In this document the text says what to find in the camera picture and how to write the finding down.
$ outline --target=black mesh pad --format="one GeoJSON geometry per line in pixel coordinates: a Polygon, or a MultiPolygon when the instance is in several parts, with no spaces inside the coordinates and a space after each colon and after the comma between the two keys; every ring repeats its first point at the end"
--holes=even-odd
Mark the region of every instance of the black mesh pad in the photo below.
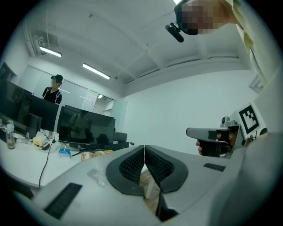
{"type": "Polygon", "coordinates": [[[114,188],[126,195],[144,196],[139,186],[144,161],[144,146],[111,161],[106,168],[106,177],[114,188]]]}
{"type": "Polygon", "coordinates": [[[145,146],[145,164],[163,194],[179,190],[188,176],[183,162],[150,145],[145,146]]]}

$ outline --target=keyboard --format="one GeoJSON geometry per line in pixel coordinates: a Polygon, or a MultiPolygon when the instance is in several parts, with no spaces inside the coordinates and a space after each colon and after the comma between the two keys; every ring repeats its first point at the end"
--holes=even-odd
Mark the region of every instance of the keyboard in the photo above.
{"type": "Polygon", "coordinates": [[[4,141],[5,143],[7,143],[7,137],[6,137],[6,132],[2,129],[0,129],[0,140],[4,141]]]}
{"type": "Polygon", "coordinates": [[[104,145],[105,150],[112,150],[112,151],[117,151],[117,150],[124,149],[127,147],[129,147],[129,142],[104,145]]]}

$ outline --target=ceiling beam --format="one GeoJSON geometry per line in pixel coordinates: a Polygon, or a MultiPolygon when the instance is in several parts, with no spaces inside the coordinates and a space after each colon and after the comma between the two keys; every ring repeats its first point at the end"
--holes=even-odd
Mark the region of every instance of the ceiling beam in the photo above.
{"type": "MultiPolygon", "coordinates": [[[[80,46],[81,48],[84,48],[84,49],[90,49],[90,48],[93,48],[93,49],[102,49],[103,51],[105,52],[109,52],[108,49],[106,49],[105,47],[99,45],[98,43],[94,42],[93,40],[85,40],[83,37],[80,39],[78,38],[78,36],[73,36],[72,37],[72,32],[71,31],[68,31],[66,30],[65,28],[60,28],[57,26],[56,30],[49,30],[49,33],[50,34],[54,34],[56,35],[57,37],[59,38],[64,38],[70,42],[73,42],[74,44],[80,46]]],[[[125,73],[127,73],[129,76],[131,76],[133,79],[137,79],[138,78],[138,75],[136,75],[134,72],[132,72],[129,68],[124,68],[123,66],[121,66],[120,64],[118,64],[117,62],[115,61],[112,61],[112,64],[119,68],[120,70],[124,71],[125,73]]]]}
{"type": "Polygon", "coordinates": [[[150,48],[148,48],[147,43],[145,43],[138,35],[138,31],[134,30],[134,25],[129,24],[129,20],[124,18],[115,18],[112,15],[116,15],[115,9],[112,10],[109,7],[106,8],[105,5],[99,4],[95,1],[88,0],[64,0],[66,3],[74,4],[78,7],[81,7],[82,3],[85,4],[87,9],[91,10],[96,14],[96,16],[102,18],[105,22],[112,25],[116,30],[120,31],[123,35],[128,37],[133,43],[142,48],[145,53],[154,61],[154,63],[158,66],[159,69],[165,68],[165,62],[158,56],[156,53],[152,52],[150,48]]]}
{"type": "Polygon", "coordinates": [[[198,52],[201,57],[201,59],[208,59],[208,53],[207,53],[207,44],[205,42],[204,36],[203,35],[196,35],[195,36],[195,41],[198,47],[198,52]]]}

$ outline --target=hand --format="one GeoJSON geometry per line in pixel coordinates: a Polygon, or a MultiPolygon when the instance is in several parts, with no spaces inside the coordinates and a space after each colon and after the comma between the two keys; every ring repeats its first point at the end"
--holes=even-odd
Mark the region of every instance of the hand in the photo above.
{"type": "MultiPolygon", "coordinates": [[[[217,139],[220,139],[221,138],[221,133],[218,133],[217,136],[216,136],[217,139]]],[[[237,138],[237,134],[234,133],[234,132],[231,132],[229,133],[229,137],[228,137],[228,143],[231,147],[231,149],[234,147],[235,145],[235,142],[236,142],[236,138],[237,138]]],[[[200,142],[197,141],[196,143],[196,146],[198,146],[198,152],[200,155],[202,155],[202,148],[200,146],[200,142]]]]}

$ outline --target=plastic bottle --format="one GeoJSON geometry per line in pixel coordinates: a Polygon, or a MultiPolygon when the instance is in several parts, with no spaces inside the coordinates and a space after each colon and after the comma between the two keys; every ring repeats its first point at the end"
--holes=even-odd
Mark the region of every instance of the plastic bottle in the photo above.
{"type": "Polygon", "coordinates": [[[12,121],[7,124],[7,147],[9,149],[14,149],[15,148],[15,137],[14,137],[14,124],[12,121]]]}

